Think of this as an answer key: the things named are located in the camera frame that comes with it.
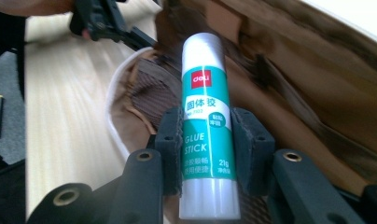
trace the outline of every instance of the human hand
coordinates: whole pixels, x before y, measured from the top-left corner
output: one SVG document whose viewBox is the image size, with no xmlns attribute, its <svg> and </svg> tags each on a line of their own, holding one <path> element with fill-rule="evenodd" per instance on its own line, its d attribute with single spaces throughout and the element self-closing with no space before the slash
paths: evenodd
<svg viewBox="0 0 377 224">
<path fill-rule="evenodd" d="M 0 0 L 0 12 L 15 16 L 45 16 L 71 11 L 74 0 Z"/>
</svg>

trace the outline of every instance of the bag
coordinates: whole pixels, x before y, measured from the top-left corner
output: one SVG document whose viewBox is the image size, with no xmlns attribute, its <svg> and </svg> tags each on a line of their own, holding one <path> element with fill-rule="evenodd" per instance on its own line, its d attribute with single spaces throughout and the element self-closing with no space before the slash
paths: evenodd
<svg viewBox="0 0 377 224">
<path fill-rule="evenodd" d="M 180 105 L 183 43 L 208 32 L 223 42 L 230 105 L 254 113 L 277 148 L 304 152 L 355 195 L 377 184 L 377 42 L 296 1 L 168 4 L 156 18 L 154 49 L 124 62 L 109 88 L 109 130 L 125 159 L 146 146 L 165 110 Z M 177 200 L 164 203 L 172 223 Z"/>
</svg>

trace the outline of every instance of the glue stick label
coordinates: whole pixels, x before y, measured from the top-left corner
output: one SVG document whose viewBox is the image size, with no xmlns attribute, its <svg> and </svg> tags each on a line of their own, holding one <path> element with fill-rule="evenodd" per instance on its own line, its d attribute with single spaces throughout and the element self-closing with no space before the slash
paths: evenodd
<svg viewBox="0 0 377 224">
<path fill-rule="evenodd" d="M 213 66 L 183 76 L 184 179 L 235 179 L 227 78 Z"/>
</svg>

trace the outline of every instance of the wooden table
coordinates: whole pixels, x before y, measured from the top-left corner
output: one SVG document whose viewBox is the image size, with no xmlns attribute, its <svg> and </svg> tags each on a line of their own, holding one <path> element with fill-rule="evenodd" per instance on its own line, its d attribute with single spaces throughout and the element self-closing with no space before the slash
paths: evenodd
<svg viewBox="0 0 377 224">
<path fill-rule="evenodd" d="M 124 19 L 155 38 L 151 0 L 119 5 Z M 27 217 L 65 183 L 97 189 L 122 174 L 105 124 L 105 95 L 133 50 L 111 40 L 73 37 L 70 14 L 27 20 L 25 49 Z"/>
</svg>

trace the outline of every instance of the red logo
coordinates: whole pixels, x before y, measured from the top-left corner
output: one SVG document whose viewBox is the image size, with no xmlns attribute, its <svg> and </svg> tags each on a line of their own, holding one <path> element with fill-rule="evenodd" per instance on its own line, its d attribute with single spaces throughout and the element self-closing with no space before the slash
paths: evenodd
<svg viewBox="0 0 377 224">
<path fill-rule="evenodd" d="M 212 86 L 212 75 L 211 70 L 200 70 L 191 73 L 191 88 L 199 87 L 211 87 Z"/>
</svg>

